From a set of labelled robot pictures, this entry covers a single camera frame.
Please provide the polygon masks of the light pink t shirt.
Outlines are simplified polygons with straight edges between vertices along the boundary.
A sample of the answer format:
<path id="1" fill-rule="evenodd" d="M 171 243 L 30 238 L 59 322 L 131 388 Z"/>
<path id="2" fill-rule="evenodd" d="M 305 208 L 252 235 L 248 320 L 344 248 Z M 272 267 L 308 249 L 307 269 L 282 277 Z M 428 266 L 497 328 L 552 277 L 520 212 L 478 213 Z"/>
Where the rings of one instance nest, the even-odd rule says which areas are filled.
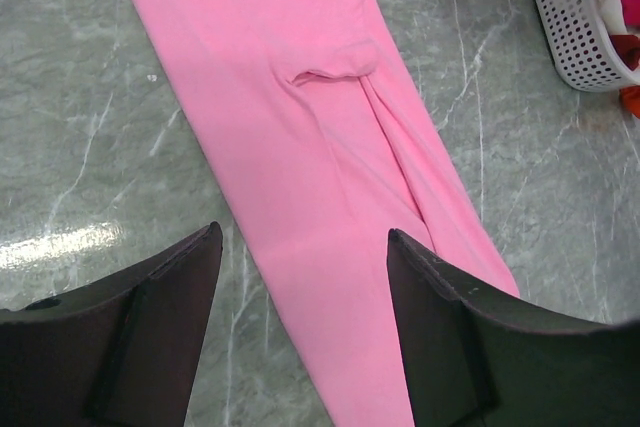
<path id="1" fill-rule="evenodd" d="M 413 422 L 400 229 L 509 294 L 376 0 L 133 0 L 332 421 Z"/>

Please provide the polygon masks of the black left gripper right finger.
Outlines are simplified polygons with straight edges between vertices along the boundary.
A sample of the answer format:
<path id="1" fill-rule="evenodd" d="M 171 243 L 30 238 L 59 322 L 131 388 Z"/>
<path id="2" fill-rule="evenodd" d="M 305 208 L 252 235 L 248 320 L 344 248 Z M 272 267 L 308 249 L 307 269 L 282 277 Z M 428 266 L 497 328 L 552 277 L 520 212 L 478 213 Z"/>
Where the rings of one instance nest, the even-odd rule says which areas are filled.
<path id="1" fill-rule="evenodd" d="M 607 325 L 509 295 L 404 232 L 387 271 L 418 426 L 635 426 L 639 324 Z"/>

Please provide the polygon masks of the dark red t shirt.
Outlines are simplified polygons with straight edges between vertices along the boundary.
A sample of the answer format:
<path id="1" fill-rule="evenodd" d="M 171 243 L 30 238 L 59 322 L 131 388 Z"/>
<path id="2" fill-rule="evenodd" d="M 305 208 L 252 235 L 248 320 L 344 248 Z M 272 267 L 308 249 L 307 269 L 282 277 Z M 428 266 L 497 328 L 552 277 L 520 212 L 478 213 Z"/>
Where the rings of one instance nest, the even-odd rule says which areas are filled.
<path id="1" fill-rule="evenodd" d="M 635 34 L 612 35 L 610 37 L 617 55 L 630 70 L 639 66 L 640 38 Z"/>

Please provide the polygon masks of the orange t shirt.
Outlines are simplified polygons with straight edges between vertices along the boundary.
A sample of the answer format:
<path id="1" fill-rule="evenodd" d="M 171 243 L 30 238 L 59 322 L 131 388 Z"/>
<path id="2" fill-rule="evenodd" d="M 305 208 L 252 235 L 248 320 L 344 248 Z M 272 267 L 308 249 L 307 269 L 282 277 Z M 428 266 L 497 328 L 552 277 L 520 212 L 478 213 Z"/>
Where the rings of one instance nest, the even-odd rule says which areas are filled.
<path id="1" fill-rule="evenodd" d="M 626 87 L 619 91 L 619 99 L 623 108 L 637 119 L 640 118 L 640 87 Z"/>

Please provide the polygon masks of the white plastic laundry basket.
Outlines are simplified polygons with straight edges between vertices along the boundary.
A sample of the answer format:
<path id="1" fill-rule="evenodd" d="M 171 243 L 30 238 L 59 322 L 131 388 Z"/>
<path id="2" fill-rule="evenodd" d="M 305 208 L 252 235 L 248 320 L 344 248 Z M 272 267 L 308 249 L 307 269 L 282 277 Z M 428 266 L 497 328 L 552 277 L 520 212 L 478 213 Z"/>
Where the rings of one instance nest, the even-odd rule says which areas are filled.
<path id="1" fill-rule="evenodd" d="M 567 85 L 601 93 L 639 84 L 639 72 L 616 53 L 596 0 L 535 2 L 555 68 Z"/>

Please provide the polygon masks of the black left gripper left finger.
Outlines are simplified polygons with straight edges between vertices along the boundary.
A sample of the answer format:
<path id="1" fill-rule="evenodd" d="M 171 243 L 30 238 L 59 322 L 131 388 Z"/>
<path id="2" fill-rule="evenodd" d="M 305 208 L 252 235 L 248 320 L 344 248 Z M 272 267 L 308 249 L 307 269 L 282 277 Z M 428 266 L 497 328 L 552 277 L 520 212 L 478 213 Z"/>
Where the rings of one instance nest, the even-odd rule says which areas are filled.
<path id="1" fill-rule="evenodd" d="M 2 424 L 183 425 L 222 250 L 212 223 L 100 280 L 3 310 Z"/>

